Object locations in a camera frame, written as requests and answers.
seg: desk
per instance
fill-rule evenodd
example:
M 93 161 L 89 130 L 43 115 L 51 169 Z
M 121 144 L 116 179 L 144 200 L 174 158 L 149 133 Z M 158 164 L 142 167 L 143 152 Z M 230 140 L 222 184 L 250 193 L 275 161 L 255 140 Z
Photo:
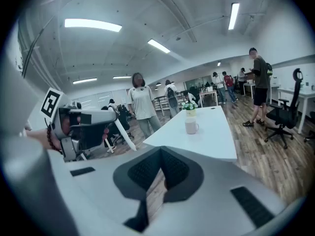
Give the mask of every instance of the desk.
M 293 88 L 279 88 L 278 89 L 278 99 L 281 99 L 281 92 L 294 94 L 294 89 Z M 298 130 L 298 133 L 301 134 L 304 120 L 305 120 L 307 101 L 308 101 L 308 99 L 315 97 L 315 91 L 312 91 L 310 89 L 300 89 L 299 97 L 303 99 L 302 118 L 301 118 L 299 130 Z
M 213 91 L 211 91 L 211 92 L 201 92 L 201 93 L 199 94 L 199 96 L 200 96 L 200 103 L 201 103 L 201 107 L 202 107 L 202 108 L 203 108 L 203 106 L 202 106 L 202 96 L 203 96 L 203 95 L 206 95 L 206 94 L 210 94 L 210 93 L 213 93 L 213 94 L 215 95 L 216 104 L 218 105 L 218 97 L 217 97 L 217 91 L 216 91 L 216 90 L 213 90 Z
M 272 88 L 279 88 L 281 87 L 280 84 L 270 84 L 270 104 L 272 104 Z
M 251 93 L 252 93 L 252 88 L 255 86 L 255 84 L 244 83 L 243 84 L 244 94 L 245 94 L 245 86 L 251 87 Z
M 233 137 L 221 106 L 196 109 L 195 118 L 199 124 L 196 134 L 186 133 L 186 118 L 186 111 L 181 110 L 143 143 L 186 149 L 224 161 L 237 160 Z

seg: wooden floor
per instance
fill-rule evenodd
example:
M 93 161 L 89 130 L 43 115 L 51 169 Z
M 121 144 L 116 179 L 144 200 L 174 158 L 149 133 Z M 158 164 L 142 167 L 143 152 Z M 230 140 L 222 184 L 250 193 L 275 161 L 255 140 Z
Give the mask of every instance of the wooden floor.
M 314 180 L 315 156 L 314 142 L 304 143 L 303 139 L 308 135 L 308 131 L 315 130 L 315 125 L 309 120 L 305 120 L 302 134 L 298 134 L 298 125 L 289 130 L 293 133 L 294 140 L 289 136 L 286 141 L 288 149 L 284 149 L 283 142 L 279 136 L 275 136 L 267 143 L 264 142 L 267 134 L 272 130 L 265 131 L 264 127 L 258 124 L 253 127 L 243 127 L 242 123 L 249 120 L 252 115 L 252 100 L 250 97 L 238 95 L 236 104 L 230 102 L 229 95 L 226 94 L 227 104 L 222 105 L 223 111 L 229 123 L 234 144 L 237 151 L 237 162 L 239 168 L 256 177 L 270 189 L 276 191 L 279 196 L 288 204 L 298 197 L 305 196 Z M 211 97 L 205 99 L 206 106 L 213 106 Z M 162 116 L 158 111 L 157 115 L 162 125 L 170 120 L 169 111 L 165 111 Z M 266 119 L 266 125 L 275 126 L 274 121 Z M 145 140 L 142 131 L 136 120 L 130 121 L 130 131 L 135 138 L 134 144 L 137 148 L 143 148 L 142 142 Z M 114 154 L 107 153 L 105 148 L 100 148 L 92 152 L 91 159 L 115 156 L 123 153 L 132 153 L 132 150 L 125 143 L 118 143 Z M 162 205 L 162 200 L 166 189 L 164 187 L 164 175 L 160 171 L 147 193 L 147 205 L 150 220 L 157 216 Z

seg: red shirt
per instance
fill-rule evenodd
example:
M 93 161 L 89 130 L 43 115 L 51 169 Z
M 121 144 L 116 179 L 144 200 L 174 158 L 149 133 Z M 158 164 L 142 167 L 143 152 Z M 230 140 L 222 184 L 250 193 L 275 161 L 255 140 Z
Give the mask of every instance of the red shirt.
M 224 76 L 224 82 L 225 82 L 227 87 L 233 86 L 233 79 L 231 78 L 231 76 L 225 75 Z

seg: black shorts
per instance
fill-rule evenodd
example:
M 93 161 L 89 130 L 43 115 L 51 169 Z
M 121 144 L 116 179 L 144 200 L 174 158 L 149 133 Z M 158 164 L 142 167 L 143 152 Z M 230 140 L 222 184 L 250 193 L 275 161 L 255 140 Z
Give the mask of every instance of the black shorts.
M 255 88 L 254 105 L 260 106 L 262 103 L 266 103 L 267 88 Z

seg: fluorescent light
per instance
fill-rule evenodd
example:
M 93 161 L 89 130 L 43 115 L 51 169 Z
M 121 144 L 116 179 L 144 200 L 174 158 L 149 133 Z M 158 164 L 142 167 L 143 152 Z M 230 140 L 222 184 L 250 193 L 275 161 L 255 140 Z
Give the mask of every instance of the fluorescent light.
M 79 84 L 79 83 L 84 83 L 84 82 L 89 82 L 89 81 L 97 81 L 97 78 L 81 80 L 81 81 L 74 81 L 73 84 Z
M 122 26 L 118 26 L 115 24 L 97 21 L 97 20 L 89 20 L 89 19 L 65 19 L 64 27 L 87 27 L 87 28 L 98 28 L 103 30 L 112 30 L 115 32 L 119 32 Z
M 113 79 L 128 79 L 131 78 L 131 76 L 114 76 Z
M 160 49 L 161 51 L 164 51 L 165 53 L 169 53 L 170 50 L 162 46 L 161 44 L 157 43 L 155 40 L 151 39 L 148 44 L 153 45 L 154 47 Z
M 237 18 L 237 13 L 238 13 L 238 9 L 240 7 L 239 3 L 233 3 L 232 4 L 232 10 L 231 10 L 231 16 L 230 16 L 230 23 L 228 25 L 228 29 L 232 30 L 234 29 L 234 25 L 236 22 L 236 18 Z

